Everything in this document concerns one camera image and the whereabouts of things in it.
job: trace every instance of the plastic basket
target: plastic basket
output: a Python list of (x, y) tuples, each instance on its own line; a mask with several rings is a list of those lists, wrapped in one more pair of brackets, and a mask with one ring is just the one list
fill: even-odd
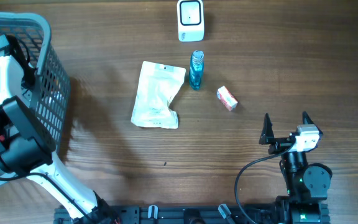
[(37, 68), (34, 90), (22, 89), (30, 101), (31, 111), (49, 130), (60, 147), (68, 99), (70, 79), (60, 63), (51, 41), (49, 23), (33, 13), (0, 12), (0, 35), (9, 34), (23, 40), (29, 49), (31, 65)]

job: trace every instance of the gray basket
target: gray basket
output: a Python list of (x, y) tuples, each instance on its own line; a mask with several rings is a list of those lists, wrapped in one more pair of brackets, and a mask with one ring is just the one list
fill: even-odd
[(70, 96), (70, 80), (50, 45), (49, 23), (33, 13), (0, 12), (2, 34), (23, 40), (30, 51), (30, 63), (37, 68), (37, 79), (34, 91), (22, 89), (22, 94), (30, 101), (31, 111), (49, 130), (58, 151)]

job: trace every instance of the blue bottle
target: blue bottle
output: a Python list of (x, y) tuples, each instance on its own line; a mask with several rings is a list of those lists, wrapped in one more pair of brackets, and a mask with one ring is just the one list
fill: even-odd
[(203, 72), (204, 72), (204, 52), (200, 50), (196, 50), (193, 52), (193, 55), (191, 55), (190, 72), (189, 72), (190, 86), (194, 90), (200, 89)]

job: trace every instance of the white paper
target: white paper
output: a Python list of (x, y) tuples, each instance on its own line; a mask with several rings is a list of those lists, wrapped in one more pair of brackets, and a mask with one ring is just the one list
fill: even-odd
[(139, 127), (178, 128), (178, 116), (169, 109), (185, 81), (186, 69), (143, 62), (131, 122)]

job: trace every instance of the wooden table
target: wooden table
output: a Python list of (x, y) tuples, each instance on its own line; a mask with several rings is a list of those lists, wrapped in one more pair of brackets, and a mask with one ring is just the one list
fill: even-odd
[[(176, 1), (8, 4), (52, 26), (52, 45), (71, 77), (60, 157), (112, 205), (234, 204), (234, 179), (267, 155), (265, 113), (288, 136), (306, 110), (324, 131), (309, 162), (334, 172), (332, 223), (358, 223), (358, 1), (205, 1), (205, 38), (181, 43)], [(171, 108), (178, 129), (131, 123), (144, 60), (188, 69), (205, 52), (200, 91), (186, 82)], [(226, 85), (239, 106), (216, 98)], [(272, 202), (286, 188), (278, 159), (247, 170), (242, 202)], [(0, 187), (0, 223), (51, 223), (59, 203), (18, 180)]]

